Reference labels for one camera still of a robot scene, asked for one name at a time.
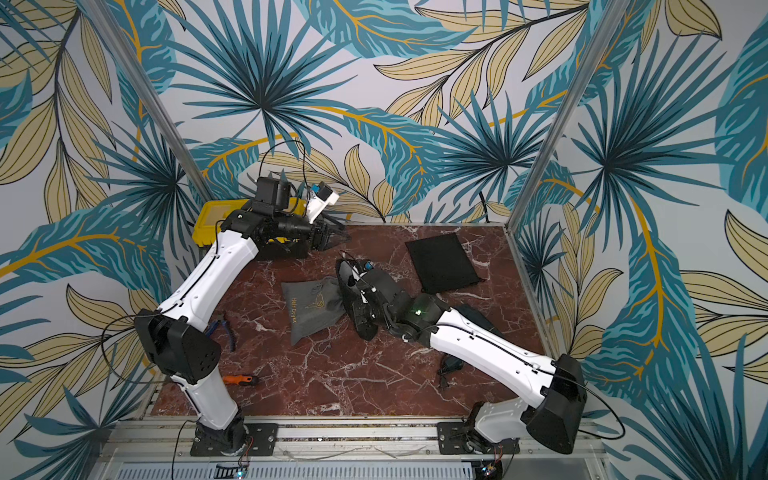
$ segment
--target black bracket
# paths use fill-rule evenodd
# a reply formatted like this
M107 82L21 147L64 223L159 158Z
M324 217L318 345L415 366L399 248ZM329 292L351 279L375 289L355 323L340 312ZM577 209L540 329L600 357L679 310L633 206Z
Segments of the black bracket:
M246 423L245 424L245 446L243 450L250 443L250 438L253 437L253 444L250 446L248 456L250 457L270 457L275 450L275 441L277 440L277 424L276 423ZM210 437L205 435L199 435L195 438L190 450L190 455L193 457L217 457L222 456L223 453L220 450L221 445L213 441Z
M491 443L474 430L467 430L464 423L439 422L437 439L440 455L492 454L501 447L504 455L520 453L518 439L501 440Z

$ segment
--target mounting plate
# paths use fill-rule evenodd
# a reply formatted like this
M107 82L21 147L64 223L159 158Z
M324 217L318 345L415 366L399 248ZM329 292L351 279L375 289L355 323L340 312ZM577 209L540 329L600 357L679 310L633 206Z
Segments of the mounting plate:
M246 423L247 435L253 437L253 444L248 452L249 457L271 457L277 440L276 423ZM190 455L193 457L216 457L222 453L216 447L201 439L192 444Z
M487 440L480 439L479 435L467 433L464 423L461 422L439 422L437 424L437 439L440 447L440 455L466 455L468 453L478 453L470 448L469 442L477 445L478 440L484 442L486 452L494 452L495 447L502 447L505 455L520 453L520 444L518 439L501 440L499 443L490 443Z

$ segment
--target wall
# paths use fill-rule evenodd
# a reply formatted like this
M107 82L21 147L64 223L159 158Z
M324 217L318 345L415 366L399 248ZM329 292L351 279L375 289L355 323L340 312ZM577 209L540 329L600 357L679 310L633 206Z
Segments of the wall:
M163 102L219 198L306 166L346 219L503 221L605 4L180 2Z
M173 57L166 13L111 5L155 74ZM2 477L80 478L149 387L110 373L102 331L121 376L151 377L120 318L196 263L198 206L74 0L0 2L0 55Z
M515 231L618 478L768 475L768 5L707 4L631 3Z

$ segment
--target vent grille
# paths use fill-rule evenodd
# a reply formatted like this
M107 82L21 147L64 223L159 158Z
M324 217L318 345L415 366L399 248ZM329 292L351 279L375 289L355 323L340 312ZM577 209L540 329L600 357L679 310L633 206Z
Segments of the vent grille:
M231 463L222 463L231 467ZM175 480L212 480L222 477L216 463L177 462ZM240 478L280 480L472 480L468 462L251 462ZM170 463L124 463L117 480L170 480Z

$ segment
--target gray drawstring bag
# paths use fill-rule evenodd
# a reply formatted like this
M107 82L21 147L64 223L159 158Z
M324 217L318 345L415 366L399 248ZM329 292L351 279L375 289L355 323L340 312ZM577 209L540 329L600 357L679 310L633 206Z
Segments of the gray drawstring bag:
M281 283L290 318L290 344L326 329L344 314L339 281L334 276L311 282Z

